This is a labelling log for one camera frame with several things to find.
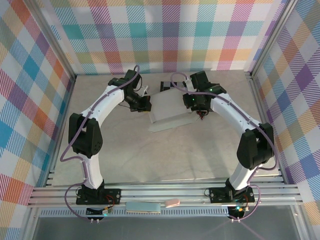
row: metal grate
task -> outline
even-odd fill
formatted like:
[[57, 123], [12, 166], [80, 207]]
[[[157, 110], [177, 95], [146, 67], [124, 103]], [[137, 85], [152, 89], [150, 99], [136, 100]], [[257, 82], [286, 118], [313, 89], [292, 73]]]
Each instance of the metal grate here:
[[[81, 216], [86, 216], [86, 208], [80, 208], [75, 212]], [[175, 208], [161, 208], [161, 213], [139, 213], [127, 212], [124, 206], [115, 207], [109, 217], [201, 217], [211, 216], [220, 217], [228, 215], [227, 206], [204, 206], [204, 207], [175, 207]], [[91, 217], [101, 217], [101, 215], [90, 215]], [[57, 208], [43, 208], [40, 216], [41, 218], [52, 217], [75, 217], [75, 215], [66, 207]]]

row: plaid wallpaper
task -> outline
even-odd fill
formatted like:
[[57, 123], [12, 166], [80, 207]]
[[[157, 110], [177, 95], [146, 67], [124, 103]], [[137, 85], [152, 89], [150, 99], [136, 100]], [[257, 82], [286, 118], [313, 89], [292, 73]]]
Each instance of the plaid wallpaper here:
[[244, 69], [285, 1], [37, 0], [78, 74]]
[[0, 0], [0, 240], [18, 238], [71, 81], [23, 0]]
[[257, 74], [290, 183], [320, 239], [320, 0], [300, 0]]
[[261, 54], [262, 49], [265, 47], [267, 40], [268, 40], [270, 34], [272, 33], [272, 30], [274, 29], [274, 27], [277, 23], [277, 20], [278, 20], [280, 14], [282, 13], [287, 1], [288, 0], [281, 0], [281, 3], [279, 4], [279, 6], [274, 14], [272, 21], [271, 21], [269, 27], [267, 28], [266, 32], [264, 33], [263, 39], [260, 42], [260, 45], [254, 54], [253, 60], [251, 62], [248, 62], [248, 63], [250, 63], [250, 65], [249, 65], [248, 69], [245, 69], [246, 72], [252, 72], [252, 69], [254, 68], [254, 66], [256, 64], [256, 62]]

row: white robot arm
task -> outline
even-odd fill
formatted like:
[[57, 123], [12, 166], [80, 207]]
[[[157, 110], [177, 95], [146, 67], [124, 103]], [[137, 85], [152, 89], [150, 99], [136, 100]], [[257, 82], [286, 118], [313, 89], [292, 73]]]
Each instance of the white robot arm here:
[[[103, 94], [98, 98], [100, 99], [103, 95], [110, 92], [110, 90], [117, 88], [114, 85], [108, 86]], [[110, 114], [110, 112], [125, 99], [125, 93], [122, 89], [118, 89], [111, 93], [110, 96], [104, 98], [94, 109], [93, 113], [90, 115], [90, 119], [95, 119], [99, 127], [101, 127], [102, 123], [106, 119], [106, 117]], [[92, 106], [96, 103], [96, 101], [84, 110], [81, 115], [86, 116], [88, 112], [91, 110]], [[83, 158], [84, 163], [86, 165], [86, 169], [88, 171], [88, 179], [84, 183], [84, 185], [90, 189], [97, 189], [101, 183], [103, 182], [103, 177], [100, 173], [99, 166], [99, 153], [88, 158], [86, 155], [78, 153], [80, 157]]]
[[[239, 163], [233, 174], [227, 179], [224, 189], [209, 189], [210, 194], [214, 196], [210, 198], [211, 202], [232, 202], [244, 195], [249, 198], [250, 202], [254, 202], [250, 195], [252, 189], [248, 186], [248, 181], [256, 168], [261, 167], [274, 155], [268, 141], [256, 127], [259, 126], [273, 143], [272, 126], [269, 123], [261, 124], [245, 113], [219, 84], [208, 81], [204, 71], [197, 72], [190, 77], [191, 79], [188, 78], [185, 81], [189, 93], [183, 95], [184, 105], [193, 111], [209, 112], [212, 110], [218, 113], [235, 128], [241, 137], [236, 153]], [[192, 94], [194, 92], [214, 93], [226, 101], [211, 95]]]
[[134, 91], [137, 87], [141, 76], [138, 74], [135, 80], [123, 88], [119, 88], [112, 93], [111, 90], [120, 87], [134, 78], [134, 70], [128, 70], [124, 78], [113, 78], [102, 95], [81, 114], [73, 113], [69, 119], [69, 143], [76, 135], [81, 123], [89, 112], [89, 118], [83, 126], [82, 131], [72, 144], [72, 149], [84, 161], [87, 170], [87, 180], [81, 185], [77, 192], [78, 198], [76, 204], [108, 204], [106, 196], [112, 196], [114, 203], [120, 201], [120, 189], [105, 189], [105, 183], [100, 173], [99, 151], [103, 144], [103, 138], [100, 127], [110, 112], [121, 102], [126, 101], [129, 104], [131, 112], [149, 112], [151, 110], [150, 96], [144, 96], [145, 91], [140, 91], [140, 95]]

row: purple cable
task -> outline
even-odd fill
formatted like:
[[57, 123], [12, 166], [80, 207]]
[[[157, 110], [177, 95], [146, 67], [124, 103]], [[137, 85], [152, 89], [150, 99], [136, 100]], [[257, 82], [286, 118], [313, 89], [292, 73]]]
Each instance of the purple cable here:
[[65, 148], [65, 150], [63, 151], [61, 157], [60, 157], [60, 162], [66, 162], [66, 161], [69, 161], [69, 160], [72, 160], [72, 159], [79, 159], [81, 162], [82, 162], [82, 166], [83, 166], [83, 171], [84, 171], [84, 181], [83, 182], [79, 182], [79, 183], [75, 183], [73, 185], [71, 185], [64, 193], [64, 201], [65, 201], [65, 204], [66, 206], [68, 207], [68, 209], [74, 214], [76, 215], [78, 218], [81, 218], [81, 219], [84, 219], [84, 220], [87, 220], [87, 221], [90, 221], [87, 217], [84, 217], [84, 216], [80, 216], [79, 214], [77, 214], [69, 205], [68, 201], [67, 201], [67, 194], [68, 194], [68, 191], [75, 187], [75, 186], [81, 186], [82, 184], [85, 184], [87, 179], [88, 179], [88, 169], [87, 169], [87, 166], [84, 162], [84, 159], [80, 156], [71, 156], [71, 157], [68, 157], [68, 158], [65, 158], [65, 155], [67, 154], [68, 150], [71, 148], [71, 146], [74, 144], [74, 142], [76, 141], [77, 137], [79, 136], [80, 132], [82, 131], [82, 128], [84, 127], [84, 125], [86, 124], [86, 121], [88, 120], [89, 116], [93, 113], [93, 111], [95, 110], [96, 106], [103, 100], [105, 99], [106, 97], [108, 97], [110, 94], [112, 94], [113, 92], [129, 85], [132, 81], [134, 81], [136, 79], [136, 77], [138, 76], [139, 72], [140, 72], [140, 67], [139, 65], [136, 65], [134, 67], [134, 70], [136, 70], [136, 73], [135, 75], [133, 76], [133, 78], [131, 78], [129, 81], [127, 81], [126, 83], [114, 88], [114, 89], [111, 89], [110, 91], [108, 91], [106, 94], [104, 94], [102, 97], [100, 97], [96, 103], [92, 106], [92, 108], [90, 109], [90, 111], [88, 112], [88, 114], [85, 116], [84, 120], [82, 121], [78, 131], [76, 132], [76, 134], [74, 135], [74, 137], [72, 138], [71, 142], [69, 143], [69, 145]]
[[[274, 170], [274, 169], [276, 169], [276, 168], [278, 167], [279, 155], [278, 155], [278, 151], [277, 151], [275, 145], [272, 143], [271, 139], [268, 137], [268, 135], [267, 135], [258, 125], [256, 125], [253, 121], [251, 121], [250, 118], [248, 118], [236, 105], [234, 105], [232, 102], [230, 102], [229, 100], [225, 99], [224, 97], [222, 97], [222, 96], [220, 96], [220, 95], [218, 95], [218, 94], [214, 94], [214, 93], [211, 93], [211, 92], [201, 92], [201, 91], [195, 91], [195, 92], [193, 92], [193, 91], [188, 91], [188, 90], [182, 89], [182, 88], [178, 87], [178, 86], [175, 84], [174, 78], [173, 78], [174, 75], [182, 75], [182, 76], [185, 77], [186, 80], [188, 79], [188, 76], [185, 75], [183, 72], [174, 72], [174, 73], [171, 75], [171, 78], [170, 78], [171, 83], [172, 83], [172, 85], [173, 85], [176, 89], [178, 89], [178, 90], [180, 90], [180, 91], [182, 91], [182, 92], [184, 92], [184, 93], [187, 93], [187, 94], [192, 94], [192, 95], [209, 95], [209, 96], [214, 96], [214, 97], [216, 97], [216, 98], [218, 98], [218, 99], [221, 99], [222, 101], [224, 101], [225, 103], [227, 103], [227, 104], [229, 104], [231, 107], [233, 107], [246, 121], [248, 121], [248, 123], [250, 122], [250, 123], [265, 137], [265, 139], [267, 140], [267, 142], [270, 144], [270, 146], [271, 146], [271, 148], [272, 148], [272, 151], [274, 152], [274, 156], [275, 156], [275, 164], [274, 164], [274, 166], [271, 167], [271, 168], [257, 167], [257, 168], [253, 171], [252, 175], [249, 177], [249, 179], [248, 179], [248, 181], [247, 181], [247, 184], [248, 184], [248, 185], [250, 185], [250, 181], [252, 180], [252, 178], [254, 177], [254, 175], [257, 173], [258, 169], [266, 170], [266, 171], [272, 171], [272, 170]], [[258, 207], [258, 205], [259, 205], [260, 198], [261, 198], [260, 188], [259, 188], [257, 185], [250, 185], [250, 186], [255, 187], [255, 188], [258, 189], [258, 201], [257, 201], [256, 205], [254, 206], [252, 212], [250, 212], [247, 216], [241, 218], [242, 220], [250, 217], [250, 216], [255, 212], [255, 210], [257, 209], [257, 207]]]

